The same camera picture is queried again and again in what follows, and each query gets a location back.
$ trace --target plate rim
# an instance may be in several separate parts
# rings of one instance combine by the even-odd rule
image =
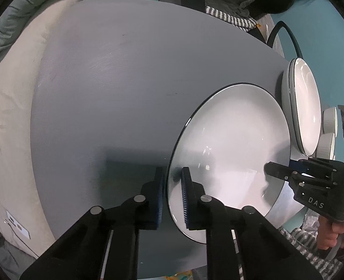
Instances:
[[[299,116],[298,116],[298,105],[296,103],[296,92],[295,92],[295,64],[296,61],[298,59],[301,59],[309,68],[310,72],[312,73],[313,76],[313,80],[314,83],[316,84],[316,89],[317,89],[317,94],[318,94],[318,99],[320,101],[320,94],[318,93],[318,88],[317,88],[317,83],[316,80],[314,78],[313,72],[311,70],[311,68],[309,67],[309,65],[307,64],[307,62],[302,59],[302,58],[295,58],[293,59],[293,70],[292,70],[292,79],[291,79],[291,71],[289,72],[289,90],[290,90],[290,103],[291,103],[291,114],[292,114],[292,118],[293,118],[293,123],[294,123],[294,130],[295,130],[295,136],[296,136],[296,143],[298,145],[298,148],[301,152],[301,154],[303,154],[304,156],[308,157],[309,155],[306,152],[306,149],[303,145],[303,140],[301,137],[301,133],[300,133],[300,124],[299,124]],[[320,103],[320,129],[321,129],[321,125],[322,125],[322,117],[321,117],[321,103]]]
[[[283,110],[282,110],[282,107],[280,106],[280,104],[277,102],[276,98],[269,92],[267,91],[266,89],[264,89],[264,87],[261,87],[259,85],[256,85],[254,83],[249,83],[249,82],[238,82],[238,83],[233,83],[233,84],[228,84],[224,87],[221,87],[220,89],[216,90],[215,92],[213,92],[210,96],[208,96],[196,109],[195,111],[191,114],[191,116],[189,117],[189,119],[187,120],[186,124],[184,125],[184,127],[182,128],[177,140],[176,140],[176,143],[175,143],[175,146],[173,147],[173,151],[172,151],[172,154],[171,154],[171,158],[169,160],[169,163],[168,163],[168,167],[167,167],[167,171],[166,171],[166,186],[165,186],[165,197],[166,197],[166,203],[167,203],[167,206],[168,206],[168,212],[169,212],[169,215],[171,217],[171,219],[173,220],[173,223],[175,224],[175,226],[177,227],[177,229],[183,234],[185,235],[186,237],[188,237],[190,240],[196,242],[196,243],[199,243],[199,244],[203,244],[203,245],[207,245],[207,243],[203,243],[203,242],[200,242],[200,241],[196,241],[194,240],[193,238],[189,237],[186,233],[184,233],[176,224],[175,220],[173,219],[173,215],[172,215],[172,212],[171,212],[171,207],[169,205],[169,193],[168,193],[168,179],[169,179],[169,171],[171,169],[171,164],[172,164],[172,160],[173,160],[173,157],[175,155],[175,151],[176,151],[176,148],[177,148],[177,145],[179,144],[179,141],[181,139],[181,136],[182,134],[184,133],[186,127],[188,126],[190,120],[194,117],[194,115],[198,112],[198,110],[208,101],[210,100],[214,95],[218,94],[220,91],[224,90],[224,89],[227,89],[229,87],[233,87],[233,86],[239,86],[239,85],[251,85],[251,86],[255,86],[255,87],[258,87],[260,89],[262,89],[263,91],[265,91],[266,93],[268,93],[273,99],[274,101],[277,103],[278,107],[280,108],[282,114],[283,114],[283,117],[285,118],[285,121],[287,123],[287,120],[286,120],[286,117],[285,117],[285,114],[283,113]],[[287,130],[288,130],[288,133],[289,133],[289,140],[290,140],[290,150],[289,150],[289,160],[291,159],[291,136],[290,136],[290,129],[288,128],[288,125],[286,124],[286,127],[287,127]],[[269,214],[269,212],[271,211],[271,209],[273,208],[274,204],[272,205],[272,207],[270,208],[270,210],[268,211],[268,213],[266,213],[266,215],[264,217],[267,216],[267,214]]]

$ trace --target round table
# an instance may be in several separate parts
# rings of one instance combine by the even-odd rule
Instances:
[[[33,170],[54,236],[92,206],[138,194],[156,166],[168,166],[186,121],[216,90],[253,83],[280,103],[286,66],[233,25],[181,6],[71,7],[50,35],[31,112]],[[289,190],[282,196],[290,202]],[[174,274],[205,265],[206,246],[177,229],[164,203],[159,229],[140,233],[138,259],[139,278]]]

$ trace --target white plate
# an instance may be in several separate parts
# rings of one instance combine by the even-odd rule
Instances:
[[[177,227],[189,238],[206,243],[205,231],[186,229],[181,168],[192,180],[229,207],[254,206],[266,215],[284,181],[265,175],[273,161],[289,165],[290,136],[276,100],[251,84],[228,86],[204,102],[187,122],[172,156],[167,184],[168,205]]]
[[[330,107],[323,111],[323,133],[334,133],[337,136],[337,108]]]
[[[292,141],[303,155],[313,155],[321,132],[321,103],[312,71],[301,58],[291,60],[284,72],[282,109]]]
[[[334,160],[335,133],[323,133],[320,135],[316,148],[316,157]]]

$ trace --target black cable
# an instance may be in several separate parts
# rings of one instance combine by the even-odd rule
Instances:
[[[294,48],[295,48],[295,51],[296,51],[296,55],[298,58],[302,58],[303,59],[303,54],[301,53],[301,50],[300,50],[300,46],[298,44],[298,41],[296,41],[296,38],[294,36],[294,34],[292,33],[291,29],[285,24],[285,22],[283,21],[279,21],[275,26],[274,28],[272,29],[272,31],[270,32],[270,35],[268,37],[268,40],[266,42],[266,44],[269,46],[269,47],[273,47],[273,44],[274,44],[274,41],[276,39],[276,36],[279,32],[279,30],[281,28],[284,28],[286,29],[287,33],[289,34],[290,38],[291,38],[291,41],[294,45]]]
[[[14,229],[13,229],[12,226],[9,224],[9,222],[7,222],[6,220],[5,220],[4,222],[5,222],[7,225],[10,226],[11,230],[13,231],[13,233],[16,235],[16,237],[18,237],[17,233],[14,231]],[[33,250],[31,250],[31,249],[28,247],[28,245],[27,245],[26,243],[24,243],[24,241],[23,241],[20,237],[18,237],[18,239],[19,239],[19,240],[20,240],[20,241],[21,241],[21,242],[22,242],[31,252],[33,252],[37,258],[39,257]]]

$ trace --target white outlet plate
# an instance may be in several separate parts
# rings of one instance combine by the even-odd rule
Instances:
[[[15,232],[20,232],[23,236],[31,239],[30,233],[26,230],[8,211],[7,211],[7,221],[15,229]]]

